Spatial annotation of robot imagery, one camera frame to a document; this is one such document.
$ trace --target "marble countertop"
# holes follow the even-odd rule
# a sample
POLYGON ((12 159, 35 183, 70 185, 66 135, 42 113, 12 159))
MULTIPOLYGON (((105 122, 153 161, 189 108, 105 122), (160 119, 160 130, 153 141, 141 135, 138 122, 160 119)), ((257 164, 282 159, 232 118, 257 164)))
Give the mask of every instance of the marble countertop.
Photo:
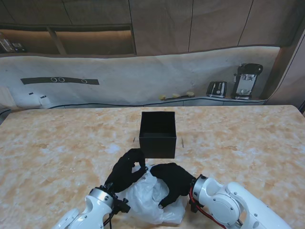
MULTIPOLYGON (((175 111, 175 159, 194 176, 237 181, 292 228, 305 228, 305 118, 293 106, 27 110, 0 125, 0 228, 48 229, 139 147, 141 111, 175 111)), ((155 228, 124 214, 118 228, 155 228)), ((189 211, 180 228, 219 228, 189 211)))

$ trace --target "open box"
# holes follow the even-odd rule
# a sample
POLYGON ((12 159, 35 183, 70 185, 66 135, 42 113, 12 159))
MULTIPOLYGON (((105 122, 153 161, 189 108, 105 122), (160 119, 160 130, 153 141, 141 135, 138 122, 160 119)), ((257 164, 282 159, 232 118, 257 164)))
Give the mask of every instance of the open box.
POLYGON ((140 147, 145 158, 175 158, 175 112, 142 112, 140 147))

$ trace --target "cabinet door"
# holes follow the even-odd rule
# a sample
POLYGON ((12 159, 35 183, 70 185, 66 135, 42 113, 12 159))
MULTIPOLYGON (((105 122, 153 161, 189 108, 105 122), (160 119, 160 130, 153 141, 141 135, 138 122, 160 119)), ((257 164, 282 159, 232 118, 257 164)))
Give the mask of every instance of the cabinet door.
POLYGON ((138 55, 188 52, 192 0, 130 0, 138 55))
POLYGON ((128 0, 63 0, 75 25, 131 23, 128 0))
POLYGON ((254 0, 239 45, 290 45, 304 14, 304 0, 254 0))
POLYGON ((190 51, 237 46, 252 0, 194 0, 190 51))
POLYGON ((15 23, 2 1, 0 1, 0 23, 15 23))
POLYGON ((69 25, 61 0, 2 0, 17 24, 69 25))

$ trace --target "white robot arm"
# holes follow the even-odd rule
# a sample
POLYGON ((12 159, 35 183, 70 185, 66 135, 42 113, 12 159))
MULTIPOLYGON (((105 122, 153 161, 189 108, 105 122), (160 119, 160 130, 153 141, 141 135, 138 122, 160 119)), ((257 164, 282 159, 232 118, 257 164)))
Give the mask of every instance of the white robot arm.
POLYGON ((266 204, 253 196, 236 182, 228 185, 219 184, 213 178, 200 175, 190 191, 192 206, 202 213, 201 206, 207 206, 215 222, 227 229, 291 229, 266 204), (246 212, 246 219, 241 223, 239 217, 246 212))
POLYGON ((80 213, 77 208, 68 211, 52 229, 103 229, 119 211, 127 213, 128 200, 118 200, 114 193, 100 186, 91 190, 86 196, 86 209, 80 213))

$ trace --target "white plastic bag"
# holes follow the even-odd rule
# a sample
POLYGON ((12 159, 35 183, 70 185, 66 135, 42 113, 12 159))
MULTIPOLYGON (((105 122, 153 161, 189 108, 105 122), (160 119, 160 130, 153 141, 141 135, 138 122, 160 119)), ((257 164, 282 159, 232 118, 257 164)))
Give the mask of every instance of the white plastic bag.
MULTIPOLYGON (((180 224, 185 214, 187 197, 180 196, 174 203, 159 209, 159 202, 168 195, 169 189, 161 179, 150 173, 151 166, 147 167, 149 170, 136 183, 117 196, 119 199, 128 199, 131 207, 128 214, 139 220, 152 224, 180 224)), ((132 172, 139 168, 140 166, 135 166, 132 172)))

